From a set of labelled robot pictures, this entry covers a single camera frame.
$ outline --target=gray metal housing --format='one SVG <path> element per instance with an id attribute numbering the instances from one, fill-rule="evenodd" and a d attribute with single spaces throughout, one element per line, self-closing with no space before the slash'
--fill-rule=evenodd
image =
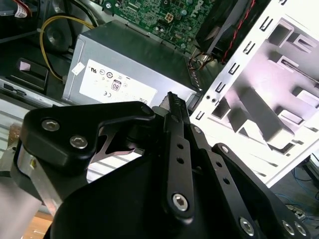
<path id="1" fill-rule="evenodd" d="M 184 56 L 112 21 L 79 36 L 63 93 L 73 104 L 99 103 L 79 93 L 84 70 L 77 76 L 71 71 L 79 62 L 86 66 L 89 59 L 155 88 L 151 106 L 158 106 L 169 91 L 186 101 L 200 91 L 191 83 Z"/>

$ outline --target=white label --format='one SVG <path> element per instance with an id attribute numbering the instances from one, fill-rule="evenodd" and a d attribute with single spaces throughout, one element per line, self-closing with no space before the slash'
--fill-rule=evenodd
<path id="1" fill-rule="evenodd" d="M 14 17 L 16 18 L 26 18 L 28 16 L 28 13 L 26 12 L 26 10 L 20 5 L 18 4 L 18 10 L 16 11 Z"/>
<path id="2" fill-rule="evenodd" d="M 76 64 L 76 66 L 73 68 L 72 73 L 74 75 L 78 75 L 80 74 L 80 72 L 85 68 L 85 65 L 82 64 L 82 62 L 79 62 L 78 64 Z"/>
<path id="3" fill-rule="evenodd" d="M 80 93 L 102 103 L 141 101 L 149 105 L 157 90 L 89 60 Z"/>

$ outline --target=silver metal part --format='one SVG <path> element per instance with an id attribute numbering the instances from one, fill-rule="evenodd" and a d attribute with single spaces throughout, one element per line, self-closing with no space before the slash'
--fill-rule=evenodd
<path id="1" fill-rule="evenodd" d="M 294 229 L 284 220 L 282 220 L 282 223 L 283 223 L 283 226 L 284 226 L 284 229 L 286 229 L 286 231 L 290 234 L 290 235 L 295 235 L 295 231 Z"/>
<path id="2" fill-rule="evenodd" d="M 255 234 L 254 228 L 247 219 L 241 217 L 239 220 L 239 223 L 240 223 L 241 228 L 244 230 L 244 232 L 247 235 L 249 235 L 251 237 L 254 236 L 254 234 Z"/>
<path id="3" fill-rule="evenodd" d="M 299 223 L 295 222 L 295 226 L 296 226 L 297 230 L 301 233 L 301 235 L 307 236 L 305 229 L 302 226 L 300 226 Z"/>
<path id="4" fill-rule="evenodd" d="M 197 126 L 194 126 L 194 130 L 195 130 L 197 133 L 201 133 L 200 128 L 198 128 Z"/>
<path id="5" fill-rule="evenodd" d="M 229 150 L 228 148 L 226 148 L 225 146 L 221 146 L 222 150 L 225 152 L 225 153 L 229 153 Z"/>
<path id="6" fill-rule="evenodd" d="M 157 93 L 148 103 L 150 107 L 160 105 L 169 91 L 186 103 L 200 93 L 191 83 L 184 56 L 120 22 L 112 21 L 79 35 L 63 93 L 64 99 L 80 105 L 102 102 L 79 93 L 84 73 L 90 69 L 83 69 L 78 75 L 71 71 L 79 62 L 87 66 L 89 60 L 156 89 Z"/>
<path id="7" fill-rule="evenodd" d="M 173 203 L 182 212 L 185 212 L 188 208 L 187 199 L 182 194 L 179 194 L 179 193 L 174 194 Z"/>
<path id="8" fill-rule="evenodd" d="M 83 136 L 75 135 L 70 138 L 70 144 L 77 149 L 83 149 L 88 146 L 88 141 Z"/>
<path id="9" fill-rule="evenodd" d="M 33 155 L 21 146 L 18 157 L 19 170 L 34 184 L 41 199 L 54 216 L 63 200 L 78 188 L 87 184 L 86 172 L 77 177 L 56 175 L 47 165 L 42 165 Z"/>
<path id="10" fill-rule="evenodd" d="M 53 120 L 53 119 L 46 119 L 42 122 L 42 128 L 44 128 L 47 131 L 57 131 L 60 129 L 60 125 L 57 121 Z"/>

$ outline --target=red wire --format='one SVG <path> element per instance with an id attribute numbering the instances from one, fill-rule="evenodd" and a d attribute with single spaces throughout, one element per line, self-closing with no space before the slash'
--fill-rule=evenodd
<path id="1" fill-rule="evenodd" d="M 234 41 L 235 41 L 235 39 L 236 39 L 236 37 L 237 37 L 238 31 L 239 31 L 239 29 L 241 28 L 241 26 L 243 25 L 244 21 L 248 18 L 248 15 L 249 15 L 251 9 L 253 8 L 253 6 L 255 5 L 255 3 L 256 3 L 256 0 L 252 0 L 250 7 L 249 7 L 249 9 L 247 10 L 247 12 L 246 12 L 246 14 L 245 14 L 245 17 L 240 21 L 240 23 L 239 23 L 239 25 L 238 25 L 236 31 L 234 32 L 233 39 L 232 39 L 232 41 L 230 42 L 227 51 L 225 51 L 225 54 L 224 54 L 223 58 L 221 59 L 221 62 L 222 62 L 222 63 L 224 63 L 224 61 L 225 61 L 225 59 L 226 59 L 226 56 L 227 56 L 229 50 L 233 47 L 233 44 L 234 44 Z"/>
<path id="2" fill-rule="evenodd" d="M 30 16 L 32 16 L 31 10 L 29 9 L 29 7 L 25 3 L 23 3 L 20 0 L 13 0 L 13 1 L 16 2 L 17 4 L 20 4 L 28 12 L 28 14 L 30 14 Z"/>

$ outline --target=blue cable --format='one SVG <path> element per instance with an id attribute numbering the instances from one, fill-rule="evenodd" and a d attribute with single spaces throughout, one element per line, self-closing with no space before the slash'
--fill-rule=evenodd
<path id="1" fill-rule="evenodd" d="M 314 199 L 316 199 L 317 201 L 319 201 L 315 196 L 314 196 L 314 193 L 312 191 L 310 191 L 308 188 L 306 188 L 303 184 L 301 184 L 301 182 L 297 179 L 297 172 L 296 172 L 296 168 L 294 168 L 294 172 L 295 172 L 295 175 L 294 175 L 294 178 L 295 178 L 295 181 L 299 184 L 299 186 L 301 186 L 304 191 L 306 193 L 308 193 L 311 197 L 314 197 Z"/>

